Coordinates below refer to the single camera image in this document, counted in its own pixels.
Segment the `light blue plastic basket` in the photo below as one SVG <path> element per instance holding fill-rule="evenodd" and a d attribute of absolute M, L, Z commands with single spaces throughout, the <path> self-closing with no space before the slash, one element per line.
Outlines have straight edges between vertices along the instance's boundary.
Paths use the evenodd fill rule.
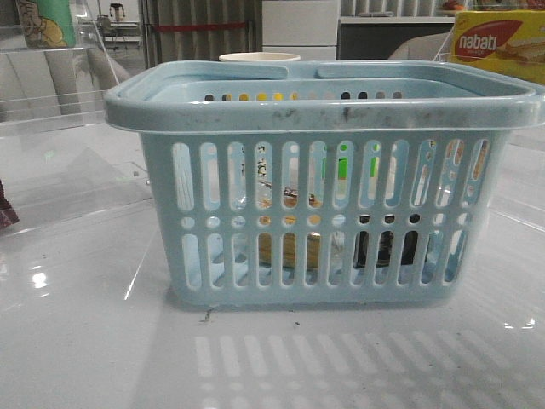
<path fill-rule="evenodd" d="M 106 120 L 141 138 L 171 286 L 198 306 L 428 303 L 456 290 L 476 246 L 496 170 L 516 129 L 542 125 L 544 88 L 470 66 L 430 61 L 226 63 L 175 61 L 109 90 Z M 273 184 L 258 210 L 256 183 Z M 295 209 L 282 188 L 297 188 Z M 304 201 L 323 195 L 323 208 Z M 320 251 L 282 268 L 259 263 L 257 236 L 280 250 L 281 217 L 297 233 L 320 214 L 342 231 L 333 271 Z M 259 228 L 260 214 L 272 217 Z M 404 237 L 418 232 L 414 263 Z M 363 268 L 357 235 L 369 235 Z M 394 234 L 388 267 L 381 233 Z"/>

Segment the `green and yellow snack package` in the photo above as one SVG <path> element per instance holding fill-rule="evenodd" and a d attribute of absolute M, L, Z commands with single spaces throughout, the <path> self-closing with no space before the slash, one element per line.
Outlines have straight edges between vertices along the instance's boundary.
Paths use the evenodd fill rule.
<path fill-rule="evenodd" d="M 16 2 L 26 45 L 30 49 L 76 46 L 70 2 L 39 0 Z"/>

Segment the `dark red snack packet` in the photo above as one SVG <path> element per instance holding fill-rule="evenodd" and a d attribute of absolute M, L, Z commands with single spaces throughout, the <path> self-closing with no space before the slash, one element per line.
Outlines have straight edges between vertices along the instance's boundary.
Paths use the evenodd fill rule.
<path fill-rule="evenodd" d="M 0 182 L 0 228 L 5 229 L 19 221 L 20 218 L 14 207 L 6 199 L 3 184 Z"/>

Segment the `clear acrylic display shelf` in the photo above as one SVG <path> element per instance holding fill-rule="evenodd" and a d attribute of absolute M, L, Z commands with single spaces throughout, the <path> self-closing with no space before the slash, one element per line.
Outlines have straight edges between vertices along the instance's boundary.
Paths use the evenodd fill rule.
<path fill-rule="evenodd" d="M 100 40 L 93 23 L 68 49 L 30 49 L 1 29 L 1 183 L 20 221 L 8 237 L 151 197 L 138 137 L 109 126 L 106 91 L 144 69 L 141 48 Z"/>

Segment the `packaged bread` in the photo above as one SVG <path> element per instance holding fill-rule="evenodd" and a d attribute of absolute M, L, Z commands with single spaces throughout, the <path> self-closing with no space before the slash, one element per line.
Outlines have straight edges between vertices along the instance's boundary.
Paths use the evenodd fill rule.
<path fill-rule="evenodd" d="M 258 210 L 269 210 L 273 207 L 273 184 L 270 181 L 259 180 L 256 183 Z M 304 201 L 311 209 L 323 208 L 323 195 L 311 192 Z M 282 188 L 281 204 L 287 210 L 293 210 L 302 202 L 300 192 L 294 187 Z M 273 256 L 280 255 L 282 258 L 282 268 L 295 269 L 298 260 L 305 260 L 305 268 L 308 272 L 317 272 L 320 265 L 320 251 L 325 248 L 329 251 L 329 265 L 333 271 L 341 268 L 341 260 L 346 249 L 346 235 L 342 231 L 333 231 L 327 235 L 321 234 L 316 230 L 322 224 L 320 214 L 311 214 L 306 219 L 307 225 L 304 227 L 314 228 L 307 233 L 297 233 L 293 230 L 299 224 L 298 218 L 292 214 L 286 214 L 281 217 L 280 227 L 288 228 L 279 235 L 281 245 L 279 251 L 273 250 L 273 234 L 259 233 L 257 236 L 259 263 L 262 266 L 271 266 Z M 257 218 L 259 228 L 270 228 L 273 225 L 273 219 L 268 214 L 260 214 Z M 297 250 L 297 246 L 303 243 L 306 247 L 302 251 L 303 256 Z"/>

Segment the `white paper cup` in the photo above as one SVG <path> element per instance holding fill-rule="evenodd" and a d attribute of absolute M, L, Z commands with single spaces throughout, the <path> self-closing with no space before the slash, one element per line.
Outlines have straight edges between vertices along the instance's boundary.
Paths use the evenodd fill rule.
<path fill-rule="evenodd" d="M 290 53 L 276 53 L 276 52 L 240 52 L 230 53 L 219 56 L 221 62 L 286 62 L 286 61 L 299 61 L 301 57 L 296 54 Z"/>

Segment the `white cabinet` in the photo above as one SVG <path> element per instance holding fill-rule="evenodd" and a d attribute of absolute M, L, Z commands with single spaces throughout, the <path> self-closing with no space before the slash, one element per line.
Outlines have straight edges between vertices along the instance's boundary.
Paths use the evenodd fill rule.
<path fill-rule="evenodd" d="M 264 1 L 261 48 L 302 60 L 335 60 L 340 12 L 339 1 Z"/>

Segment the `dark tissue pack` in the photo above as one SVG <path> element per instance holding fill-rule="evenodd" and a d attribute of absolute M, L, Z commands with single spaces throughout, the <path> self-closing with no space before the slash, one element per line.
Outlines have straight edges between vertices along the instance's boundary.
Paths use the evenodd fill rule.
<path fill-rule="evenodd" d="M 393 249 L 393 239 L 394 234 L 392 231 L 385 231 L 381 233 L 376 261 L 376 266 L 378 268 L 385 268 L 389 266 Z M 417 231 L 412 230 L 405 235 L 400 263 L 401 265 L 411 265 L 414 263 L 417 242 Z M 355 239 L 353 254 L 354 268 L 363 268 L 365 266 L 368 256 L 368 246 L 369 235 L 366 231 L 361 231 Z"/>

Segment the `yellow nabati wafer box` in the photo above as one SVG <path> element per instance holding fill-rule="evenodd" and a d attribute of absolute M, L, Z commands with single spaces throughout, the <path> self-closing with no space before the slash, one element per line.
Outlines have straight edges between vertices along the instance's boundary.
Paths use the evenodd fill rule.
<path fill-rule="evenodd" d="M 535 10 L 456 14 L 450 61 L 544 83 L 544 13 Z"/>

